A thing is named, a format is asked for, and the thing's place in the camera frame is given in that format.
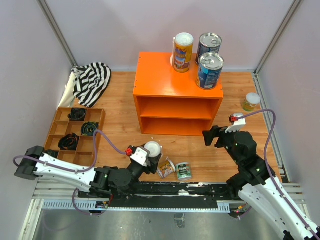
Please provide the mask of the tall colourful can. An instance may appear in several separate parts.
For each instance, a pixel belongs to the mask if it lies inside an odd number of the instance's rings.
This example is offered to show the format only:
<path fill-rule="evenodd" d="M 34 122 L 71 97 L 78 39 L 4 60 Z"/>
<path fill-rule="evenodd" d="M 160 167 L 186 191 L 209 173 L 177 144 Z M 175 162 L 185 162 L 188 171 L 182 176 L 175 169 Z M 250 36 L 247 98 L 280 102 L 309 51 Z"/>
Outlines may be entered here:
<path fill-rule="evenodd" d="M 143 148 L 149 152 L 148 157 L 146 158 L 146 163 L 159 162 L 162 157 L 162 147 L 158 142 L 149 141 L 143 146 Z"/>

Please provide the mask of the blue soup can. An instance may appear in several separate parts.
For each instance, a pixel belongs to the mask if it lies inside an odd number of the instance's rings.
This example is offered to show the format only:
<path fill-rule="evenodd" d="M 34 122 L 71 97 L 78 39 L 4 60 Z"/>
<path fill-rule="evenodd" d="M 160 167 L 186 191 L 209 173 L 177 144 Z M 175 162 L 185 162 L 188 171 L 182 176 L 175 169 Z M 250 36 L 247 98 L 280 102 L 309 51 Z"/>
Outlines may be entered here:
<path fill-rule="evenodd" d="M 204 53 L 198 61 L 197 85 L 205 90 L 214 89 L 219 81 L 224 59 L 214 52 Z"/>

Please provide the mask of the tall yellow purple can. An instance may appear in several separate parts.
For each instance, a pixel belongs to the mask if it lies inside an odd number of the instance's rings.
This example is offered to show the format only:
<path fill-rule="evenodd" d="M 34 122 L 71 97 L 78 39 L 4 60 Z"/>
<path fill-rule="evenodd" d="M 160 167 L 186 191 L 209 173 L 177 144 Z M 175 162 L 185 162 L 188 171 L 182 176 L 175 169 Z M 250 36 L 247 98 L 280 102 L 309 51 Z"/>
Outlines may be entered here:
<path fill-rule="evenodd" d="M 187 32 L 178 33 L 173 38 L 172 55 L 170 64 L 178 73 L 189 70 L 193 53 L 194 37 Z"/>

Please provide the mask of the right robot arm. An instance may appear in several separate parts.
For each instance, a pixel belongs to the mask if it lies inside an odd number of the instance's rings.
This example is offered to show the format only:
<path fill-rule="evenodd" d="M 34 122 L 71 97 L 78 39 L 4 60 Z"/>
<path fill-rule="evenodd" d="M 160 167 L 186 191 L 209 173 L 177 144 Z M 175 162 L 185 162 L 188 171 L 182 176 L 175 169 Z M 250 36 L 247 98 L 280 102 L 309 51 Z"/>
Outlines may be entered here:
<path fill-rule="evenodd" d="M 238 166 L 226 183 L 227 196 L 241 199 L 259 213 L 282 240 L 318 240 L 320 227 L 302 212 L 281 185 L 275 172 L 257 154 L 257 143 L 247 131 L 227 132 L 213 126 L 203 131 L 204 142 L 224 148 Z"/>

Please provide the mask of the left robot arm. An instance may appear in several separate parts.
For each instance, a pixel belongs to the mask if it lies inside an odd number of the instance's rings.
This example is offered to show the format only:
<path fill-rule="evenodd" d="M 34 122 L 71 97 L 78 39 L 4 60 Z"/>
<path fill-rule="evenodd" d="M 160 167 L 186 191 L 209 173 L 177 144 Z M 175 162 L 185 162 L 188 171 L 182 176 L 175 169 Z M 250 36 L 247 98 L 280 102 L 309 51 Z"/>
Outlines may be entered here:
<path fill-rule="evenodd" d="M 48 178 L 91 193 L 96 198 L 121 195 L 133 191 L 142 174 L 155 174 L 162 157 L 162 147 L 154 141 L 141 146 L 129 146 L 124 152 L 130 164 L 126 168 L 85 167 L 50 156 L 41 146 L 35 146 L 20 156 L 14 175 L 25 180 Z"/>

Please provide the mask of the orange noodle cup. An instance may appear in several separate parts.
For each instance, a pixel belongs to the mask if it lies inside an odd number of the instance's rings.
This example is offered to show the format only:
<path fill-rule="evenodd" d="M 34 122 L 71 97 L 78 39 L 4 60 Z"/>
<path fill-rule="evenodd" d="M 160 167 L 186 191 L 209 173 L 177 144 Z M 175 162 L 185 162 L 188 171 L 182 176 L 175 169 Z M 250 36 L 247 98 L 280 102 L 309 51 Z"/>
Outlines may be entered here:
<path fill-rule="evenodd" d="M 157 168 L 157 173 L 162 179 L 165 179 L 166 177 L 175 172 L 176 167 L 168 157 Z"/>

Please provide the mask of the dark blue food can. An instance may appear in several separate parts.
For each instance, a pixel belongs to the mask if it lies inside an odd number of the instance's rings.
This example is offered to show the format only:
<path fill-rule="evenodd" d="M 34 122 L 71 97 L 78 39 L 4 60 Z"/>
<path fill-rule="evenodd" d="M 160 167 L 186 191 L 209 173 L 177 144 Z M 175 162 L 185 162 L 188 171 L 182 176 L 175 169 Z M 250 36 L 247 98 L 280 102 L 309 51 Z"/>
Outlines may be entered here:
<path fill-rule="evenodd" d="M 200 58 L 205 53 L 219 53 L 222 44 L 222 38 L 216 33 L 207 32 L 199 37 L 197 54 L 195 62 L 198 65 Z"/>

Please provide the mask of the white lid yellow jar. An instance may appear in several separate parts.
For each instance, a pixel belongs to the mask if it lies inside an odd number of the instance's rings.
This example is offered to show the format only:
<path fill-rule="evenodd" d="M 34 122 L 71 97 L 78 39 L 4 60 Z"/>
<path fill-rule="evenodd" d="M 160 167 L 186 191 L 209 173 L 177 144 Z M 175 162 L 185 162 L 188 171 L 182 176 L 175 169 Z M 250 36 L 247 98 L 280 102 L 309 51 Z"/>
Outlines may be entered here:
<path fill-rule="evenodd" d="M 245 96 L 244 102 L 242 103 L 242 109 L 247 112 L 252 112 L 260 101 L 261 98 L 257 93 L 250 92 Z"/>

